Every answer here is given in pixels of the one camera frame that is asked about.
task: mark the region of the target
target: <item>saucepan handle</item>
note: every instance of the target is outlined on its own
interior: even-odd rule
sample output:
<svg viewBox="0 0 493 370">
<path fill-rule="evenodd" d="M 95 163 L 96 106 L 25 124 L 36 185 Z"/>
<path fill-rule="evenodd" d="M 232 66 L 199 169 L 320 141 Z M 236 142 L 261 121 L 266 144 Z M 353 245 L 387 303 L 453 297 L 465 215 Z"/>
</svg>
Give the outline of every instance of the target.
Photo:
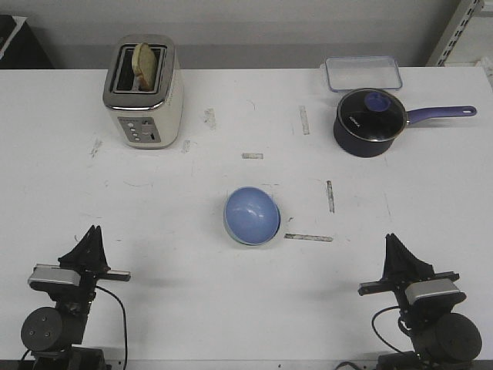
<svg viewBox="0 0 493 370">
<path fill-rule="evenodd" d="M 474 116 L 477 112 L 473 106 L 437 106 L 410 110 L 407 117 L 409 124 L 412 124 L 428 118 Z"/>
</svg>

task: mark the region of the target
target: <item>saucepan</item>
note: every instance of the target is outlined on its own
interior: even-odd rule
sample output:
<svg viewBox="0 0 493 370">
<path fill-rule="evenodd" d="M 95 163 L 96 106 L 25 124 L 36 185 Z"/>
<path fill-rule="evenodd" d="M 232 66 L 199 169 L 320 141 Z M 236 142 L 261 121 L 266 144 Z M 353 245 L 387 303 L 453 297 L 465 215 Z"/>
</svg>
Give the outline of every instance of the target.
<svg viewBox="0 0 493 370">
<path fill-rule="evenodd" d="M 408 124 L 429 118 L 474 116 L 473 106 L 442 106 L 406 112 L 395 96 L 380 89 L 356 89 L 337 106 L 334 137 L 355 156 L 385 152 Z"/>
</svg>

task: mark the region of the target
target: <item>bread slice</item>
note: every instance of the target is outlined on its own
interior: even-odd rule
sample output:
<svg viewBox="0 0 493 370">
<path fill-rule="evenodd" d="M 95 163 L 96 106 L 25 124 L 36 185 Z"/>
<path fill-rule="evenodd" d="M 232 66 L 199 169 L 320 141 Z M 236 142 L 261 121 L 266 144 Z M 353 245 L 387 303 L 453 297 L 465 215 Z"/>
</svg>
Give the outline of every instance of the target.
<svg viewBox="0 0 493 370">
<path fill-rule="evenodd" d="M 156 80 L 157 59 L 148 44 L 137 44 L 132 54 L 133 74 L 139 79 L 140 89 L 150 91 L 154 89 Z"/>
</svg>

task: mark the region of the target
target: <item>toaster control panel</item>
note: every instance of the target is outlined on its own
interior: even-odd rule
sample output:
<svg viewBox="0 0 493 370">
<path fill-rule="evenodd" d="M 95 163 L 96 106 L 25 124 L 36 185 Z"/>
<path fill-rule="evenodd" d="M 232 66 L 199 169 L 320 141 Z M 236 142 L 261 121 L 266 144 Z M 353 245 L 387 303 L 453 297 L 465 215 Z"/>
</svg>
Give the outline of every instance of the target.
<svg viewBox="0 0 493 370">
<path fill-rule="evenodd" d="M 131 143 L 160 143 L 161 138 L 152 117 L 118 117 L 126 138 Z"/>
</svg>

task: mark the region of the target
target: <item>toaster slot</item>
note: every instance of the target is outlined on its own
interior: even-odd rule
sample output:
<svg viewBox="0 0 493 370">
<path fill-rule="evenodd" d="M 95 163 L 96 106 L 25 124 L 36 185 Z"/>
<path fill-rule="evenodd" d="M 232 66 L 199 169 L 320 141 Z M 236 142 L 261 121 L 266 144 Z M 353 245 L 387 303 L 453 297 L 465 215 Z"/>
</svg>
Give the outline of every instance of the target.
<svg viewBox="0 0 493 370">
<path fill-rule="evenodd" d="M 163 70 L 166 58 L 166 47 L 161 45 L 151 45 L 151 49 L 157 59 L 157 69 L 154 79 L 154 89 L 150 91 L 141 90 L 139 80 L 133 74 L 132 54 L 135 47 L 135 45 L 126 45 L 120 49 L 118 68 L 112 84 L 112 93 L 153 94 L 159 90 L 161 71 Z"/>
</svg>

